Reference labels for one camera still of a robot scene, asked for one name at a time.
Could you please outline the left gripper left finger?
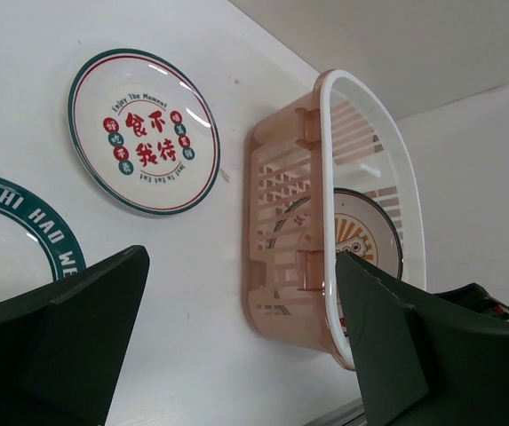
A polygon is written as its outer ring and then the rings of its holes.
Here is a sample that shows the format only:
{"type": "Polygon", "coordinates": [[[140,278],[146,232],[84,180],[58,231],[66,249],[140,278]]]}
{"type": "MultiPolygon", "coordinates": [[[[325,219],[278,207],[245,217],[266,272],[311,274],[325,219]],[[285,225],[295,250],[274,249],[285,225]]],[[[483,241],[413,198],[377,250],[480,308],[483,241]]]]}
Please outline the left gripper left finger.
{"type": "Polygon", "coordinates": [[[103,425],[149,271],[130,246],[0,302],[0,425],[103,425]]]}

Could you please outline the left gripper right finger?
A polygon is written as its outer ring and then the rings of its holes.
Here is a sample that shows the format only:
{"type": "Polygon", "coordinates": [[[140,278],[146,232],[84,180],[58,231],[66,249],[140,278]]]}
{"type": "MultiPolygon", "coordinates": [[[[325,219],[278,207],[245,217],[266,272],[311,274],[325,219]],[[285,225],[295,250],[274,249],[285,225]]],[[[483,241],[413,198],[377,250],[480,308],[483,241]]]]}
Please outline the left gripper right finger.
{"type": "Polygon", "coordinates": [[[371,425],[509,425],[509,321],[397,280],[351,253],[336,279],[371,425]]]}

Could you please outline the dark green rim plate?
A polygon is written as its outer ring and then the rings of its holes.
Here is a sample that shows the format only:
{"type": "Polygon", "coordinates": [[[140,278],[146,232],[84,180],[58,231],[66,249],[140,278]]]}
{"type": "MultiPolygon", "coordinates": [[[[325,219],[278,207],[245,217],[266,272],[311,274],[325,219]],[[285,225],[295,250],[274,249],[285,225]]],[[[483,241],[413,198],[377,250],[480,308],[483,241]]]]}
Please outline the dark green rim plate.
{"type": "Polygon", "coordinates": [[[36,194],[0,177],[0,275],[42,284],[85,267],[65,219],[36,194]]]}

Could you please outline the orange sunburst plate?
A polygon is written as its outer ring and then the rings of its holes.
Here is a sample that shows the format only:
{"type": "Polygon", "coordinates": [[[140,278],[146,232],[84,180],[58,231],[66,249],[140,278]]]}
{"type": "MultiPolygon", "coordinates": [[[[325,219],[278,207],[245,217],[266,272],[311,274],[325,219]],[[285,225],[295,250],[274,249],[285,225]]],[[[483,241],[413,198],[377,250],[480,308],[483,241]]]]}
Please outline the orange sunburst plate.
{"type": "Polygon", "coordinates": [[[333,245],[337,254],[351,252],[381,270],[400,278],[403,272],[401,225],[383,206],[366,193],[347,188],[333,190],[334,214],[327,216],[309,186],[286,186],[258,197],[257,251],[265,252],[269,300],[257,303],[265,315],[309,313],[308,257],[322,262],[323,225],[333,223],[333,245]]]}

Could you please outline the red characters plate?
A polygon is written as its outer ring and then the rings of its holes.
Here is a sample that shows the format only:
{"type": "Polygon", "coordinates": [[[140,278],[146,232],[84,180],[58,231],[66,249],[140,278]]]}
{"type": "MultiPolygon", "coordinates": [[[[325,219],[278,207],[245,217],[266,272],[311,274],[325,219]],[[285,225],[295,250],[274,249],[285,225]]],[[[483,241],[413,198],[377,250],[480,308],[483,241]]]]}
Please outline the red characters plate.
{"type": "Polygon", "coordinates": [[[94,55],[71,83],[67,119],[86,171],[130,209],[177,215],[215,185],[221,145],[214,116],[166,59],[132,48],[94,55]]]}

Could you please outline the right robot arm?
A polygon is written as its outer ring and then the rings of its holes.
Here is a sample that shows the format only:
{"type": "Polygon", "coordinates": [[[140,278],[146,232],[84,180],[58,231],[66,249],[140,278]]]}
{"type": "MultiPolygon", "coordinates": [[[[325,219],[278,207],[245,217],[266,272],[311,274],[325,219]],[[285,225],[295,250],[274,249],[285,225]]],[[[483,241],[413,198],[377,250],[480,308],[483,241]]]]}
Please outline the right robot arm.
{"type": "Polygon", "coordinates": [[[509,305],[497,300],[477,283],[470,283],[461,288],[435,293],[435,295],[469,311],[509,322],[509,305]]]}

